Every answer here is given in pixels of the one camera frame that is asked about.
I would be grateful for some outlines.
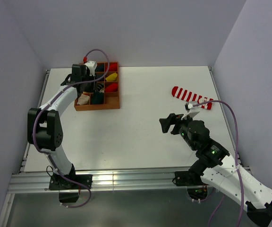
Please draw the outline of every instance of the red object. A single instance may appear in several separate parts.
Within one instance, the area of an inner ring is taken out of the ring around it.
[[[117,71],[117,63],[110,63],[109,72],[116,72]]]
[[[199,96],[191,91],[185,90],[185,89],[177,87],[177,86],[173,87],[172,95],[173,95],[173,97],[176,97],[176,98],[181,99],[186,102],[197,101],[197,103],[203,103],[206,101],[213,100],[212,98],[210,98],[210,99],[207,97],[203,98],[202,96]],[[212,103],[202,105],[201,108],[210,110],[212,108]]]
[[[104,92],[116,92],[118,89],[117,83],[112,83],[104,89]]]

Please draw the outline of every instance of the black object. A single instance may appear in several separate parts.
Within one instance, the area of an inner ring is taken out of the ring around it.
[[[92,186],[92,175],[91,174],[76,175],[75,168],[73,165],[72,165],[70,173],[68,175],[65,175],[65,177],[70,180],[82,183],[88,188],[91,188]],[[80,188],[79,185],[66,181],[60,175],[55,173],[53,173],[50,179],[49,190],[51,191],[67,190],[67,189],[74,190],[79,188]]]
[[[93,96],[91,97],[91,104],[98,105],[103,104],[103,93],[102,92],[94,92]]]
[[[205,127],[203,121],[193,121],[189,115],[181,119],[183,114],[170,114],[167,118],[159,119],[163,133],[167,133],[171,125],[174,125],[170,132],[172,135],[180,134],[192,150],[197,150],[199,158],[190,168],[190,177],[193,174],[203,175],[206,168],[213,168],[222,165],[224,157],[230,153],[218,142],[210,138],[210,131]]]
[[[104,63],[102,64],[97,64],[97,67],[95,69],[95,72],[104,72]]]
[[[61,85],[70,85],[82,81],[94,80],[95,76],[90,76],[90,70],[83,64],[73,64],[72,73],[67,75],[66,79],[61,83]],[[92,93],[95,90],[95,82],[84,83],[74,86],[77,89],[77,97],[79,98],[81,94],[85,92]]]
[[[97,85],[96,85],[96,91],[99,92],[101,89],[103,89],[103,87],[104,87],[104,84],[103,84],[103,83],[97,84]]]
[[[204,200],[206,199],[207,195],[208,195],[208,191],[206,188],[188,188],[187,189],[187,193],[189,195],[189,197],[191,197],[194,200]]]
[[[192,171],[176,171],[174,179],[175,179],[176,186],[203,185],[200,175]]]
[[[257,209],[254,205],[246,201],[247,216],[259,227],[267,227],[272,220],[272,201],[270,204],[266,203],[265,208]]]
[[[59,201],[61,203],[70,203],[70,202],[77,202],[79,198],[78,192],[60,192],[59,193]]]
[[[89,189],[92,186],[92,177],[91,174],[85,174],[85,175],[76,175],[74,165],[72,165],[71,171],[68,175],[65,175],[66,178],[73,180],[75,182],[79,182],[85,186],[87,186]],[[50,178],[49,183],[49,190],[50,191],[59,191],[59,190],[78,190],[81,189],[79,185],[75,183],[71,183],[64,178],[62,178],[60,175],[53,173],[53,175]],[[79,198],[78,192],[60,192],[59,193],[59,201],[61,203],[69,203],[69,202],[76,202]]]
[[[38,108],[31,108],[28,111],[27,140],[30,144],[33,144],[33,125],[40,111],[41,109]],[[40,124],[44,122],[47,122],[47,127],[40,126]],[[44,148],[55,151],[55,149],[61,145],[63,139],[63,132],[58,111],[46,110],[42,113],[36,126],[35,137],[37,145],[40,149]]]

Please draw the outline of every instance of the wooden compartment box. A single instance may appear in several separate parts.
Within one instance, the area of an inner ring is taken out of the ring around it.
[[[98,105],[91,104],[91,98],[93,97],[93,93],[84,92],[83,94],[88,95],[90,97],[90,101],[85,105],[77,105],[77,99],[76,99],[74,102],[74,108],[76,109],[76,111],[120,109],[120,98],[119,98],[120,86],[119,86],[118,62],[110,62],[110,64],[113,65],[113,67],[110,67],[110,70],[112,71],[109,71],[104,79],[102,79],[101,81],[97,81],[95,84],[95,87],[103,83],[104,84],[103,87],[106,88],[112,83],[117,83],[118,84],[117,92],[104,92],[103,104],[98,104]],[[108,67],[108,64],[106,62],[98,62],[96,69],[100,69],[100,70],[95,71],[95,74],[97,75],[97,77],[102,77],[107,67]],[[113,82],[106,81],[105,79],[114,72],[117,73],[117,81],[113,81]]]

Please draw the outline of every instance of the dark green object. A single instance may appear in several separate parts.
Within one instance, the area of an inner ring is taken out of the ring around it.
[[[104,72],[104,64],[98,64],[95,72]]]
[[[91,97],[91,104],[92,105],[103,104],[103,93],[94,92],[93,96]]]

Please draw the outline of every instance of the yellow object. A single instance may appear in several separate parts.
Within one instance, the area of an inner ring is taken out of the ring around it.
[[[107,78],[106,78],[106,81],[108,82],[112,82],[112,81],[116,81],[117,80],[117,73],[112,73],[111,75],[109,75]]]

